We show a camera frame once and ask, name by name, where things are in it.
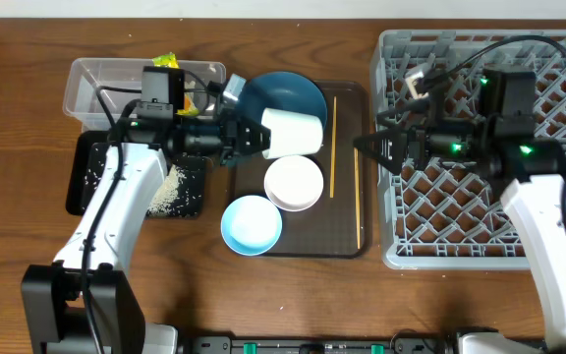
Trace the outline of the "white cup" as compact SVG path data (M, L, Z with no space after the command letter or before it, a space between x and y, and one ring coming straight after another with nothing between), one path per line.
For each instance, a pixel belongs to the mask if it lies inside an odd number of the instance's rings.
M316 116L266 108L261 125L270 130L270 146L262 153L265 159L313 154L322 146L323 128Z

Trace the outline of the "dark blue plate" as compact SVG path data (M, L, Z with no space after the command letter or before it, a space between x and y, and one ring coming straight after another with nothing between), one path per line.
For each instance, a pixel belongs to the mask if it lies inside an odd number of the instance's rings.
M245 84L236 109L260 123L265 108L315 116L322 128L327 123L328 106L324 93L314 81L294 72L270 72Z

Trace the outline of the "pink white bowl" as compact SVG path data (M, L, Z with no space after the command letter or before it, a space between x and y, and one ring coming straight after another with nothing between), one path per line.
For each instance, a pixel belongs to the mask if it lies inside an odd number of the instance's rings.
M267 168L263 188L277 207L297 212L312 207L320 199L324 179L313 160L300 155L285 156Z

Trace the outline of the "pile of rice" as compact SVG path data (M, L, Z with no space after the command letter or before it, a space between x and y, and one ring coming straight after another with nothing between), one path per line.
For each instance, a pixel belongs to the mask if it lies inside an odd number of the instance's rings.
M79 201L81 213L85 212L99 185L108 148L107 143L94 143L90 146L85 175L79 183L82 187ZM179 162L184 162L184 165L171 166L163 184L152 198L146 213L148 217L195 218L200 214L207 162L204 158L179 159Z

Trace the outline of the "light blue bowl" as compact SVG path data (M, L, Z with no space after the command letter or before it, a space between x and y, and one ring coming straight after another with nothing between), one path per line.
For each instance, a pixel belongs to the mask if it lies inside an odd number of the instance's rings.
M278 242L282 216L269 199L243 196L224 210L220 232L224 243L233 252L247 257L262 255Z

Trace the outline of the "green yellow snack wrapper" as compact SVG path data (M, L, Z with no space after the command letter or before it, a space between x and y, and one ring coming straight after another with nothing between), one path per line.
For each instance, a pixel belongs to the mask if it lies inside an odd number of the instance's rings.
M152 59L155 67L164 67L179 70L179 62L174 53L169 52ZM200 110L195 105L194 94L185 92L185 75L176 74L171 80L170 88L173 90L171 94L171 102L179 116L196 117L200 114Z

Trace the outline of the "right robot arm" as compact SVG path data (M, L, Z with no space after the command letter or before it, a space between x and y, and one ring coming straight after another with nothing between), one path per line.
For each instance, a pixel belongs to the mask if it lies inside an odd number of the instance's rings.
M355 149L392 173L406 159L424 168L434 157L471 162L499 196L536 284L545 352L566 353L566 153L535 135L536 75L522 66L491 65L481 79L481 121L444 113L445 73L417 72L414 100L376 116L383 130L354 140Z

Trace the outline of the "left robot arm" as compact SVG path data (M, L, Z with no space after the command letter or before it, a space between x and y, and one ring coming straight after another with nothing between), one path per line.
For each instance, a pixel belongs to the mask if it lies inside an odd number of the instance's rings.
M185 69L146 66L110 128L103 173L83 218L51 265L21 283L35 353L175 353L178 330L145 320L128 271L142 223L169 162L215 155L222 165L270 147L271 133L238 109L247 82L210 83L213 116L184 116Z

